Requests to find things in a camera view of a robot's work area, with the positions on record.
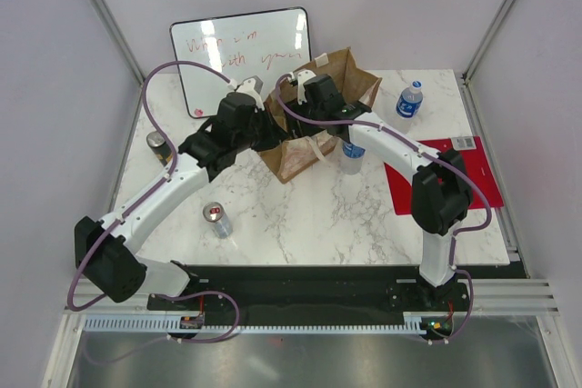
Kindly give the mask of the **brown canvas tote bag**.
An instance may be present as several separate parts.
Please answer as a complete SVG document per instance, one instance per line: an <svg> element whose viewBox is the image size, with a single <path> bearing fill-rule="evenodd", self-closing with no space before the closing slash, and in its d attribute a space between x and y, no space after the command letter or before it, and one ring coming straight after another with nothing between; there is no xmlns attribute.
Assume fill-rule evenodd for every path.
<svg viewBox="0 0 582 388"><path fill-rule="evenodd" d="M356 65L351 49L345 48L322 54L298 67L295 72L310 70L330 75L338 91L352 104L359 101L374 105L381 79ZM280 183L285 184L322 160L336 147L337 139L325 131L307 137L285 140L278 147L258 155Z"/></svg>

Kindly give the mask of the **blue-label water bottle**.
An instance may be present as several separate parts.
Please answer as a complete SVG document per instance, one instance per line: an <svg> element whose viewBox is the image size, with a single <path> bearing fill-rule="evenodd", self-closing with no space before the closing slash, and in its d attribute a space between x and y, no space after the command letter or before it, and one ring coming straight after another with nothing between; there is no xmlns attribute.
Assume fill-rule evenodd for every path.
<svg viewBox="0 0 582 388"><path fill-rule="evenodd" d="M340 168L344 174L355 175L360 172L366 150L351 143L341 146Z"/></svg>
<svg viewBox="0 0 582 388"><path fill-rule="evenodd" d="M406 134L409 131L423 100L424 95L421 81L412 81L402 90L396 100L395 109L392 114L393 126L399 132Z"/></svg>

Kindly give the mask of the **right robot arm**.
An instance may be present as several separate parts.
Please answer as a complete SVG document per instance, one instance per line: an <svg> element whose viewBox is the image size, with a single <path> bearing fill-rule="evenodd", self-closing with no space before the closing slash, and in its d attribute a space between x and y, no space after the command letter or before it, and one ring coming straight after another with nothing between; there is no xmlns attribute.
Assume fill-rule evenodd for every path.
<svg viewBox="0 0 582 388"><path fill-rule="evenodd" d="M284 75L275 96L287 120L374 154L410 184L411 214L423 232L419 274L424 281L416 298L427 309L439 308L449 298L447 283L456 274L453 246L473 202L474 184L460 153L427 148L385 124L367 104L347 102L329 75L311 73L306 80Z"/></svg>

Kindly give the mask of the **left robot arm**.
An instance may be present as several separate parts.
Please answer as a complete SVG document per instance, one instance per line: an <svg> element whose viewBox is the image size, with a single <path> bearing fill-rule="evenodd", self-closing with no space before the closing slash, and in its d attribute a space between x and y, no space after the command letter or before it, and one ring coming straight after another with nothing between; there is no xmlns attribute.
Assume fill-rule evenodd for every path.
<svg viewBox="0 0 582 388"><path fill-rule="evenodd" d="M74 229L75 266L105 297L122 303L153 274L136 252L191 194L210 184L246 149L267 151L286 140L269 110L248 94L231 92L177 149L156 180L99 220L87 216Z"/></svg>

